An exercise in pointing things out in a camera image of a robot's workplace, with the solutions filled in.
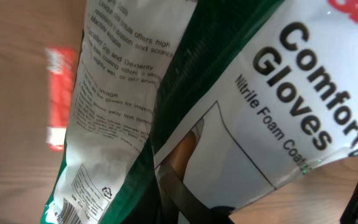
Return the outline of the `green 3M product package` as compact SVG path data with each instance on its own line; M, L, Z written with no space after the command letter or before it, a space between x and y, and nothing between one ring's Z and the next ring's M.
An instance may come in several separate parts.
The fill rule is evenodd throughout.
M358 0L88 1L42 223L230 223L358 156Z

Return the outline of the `red white tube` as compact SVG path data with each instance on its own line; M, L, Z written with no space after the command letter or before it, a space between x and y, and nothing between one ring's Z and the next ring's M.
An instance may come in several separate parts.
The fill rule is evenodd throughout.
M51 47L45 52L49 91L46 143L51 150L62 151L72 100L75 51L69 48Z

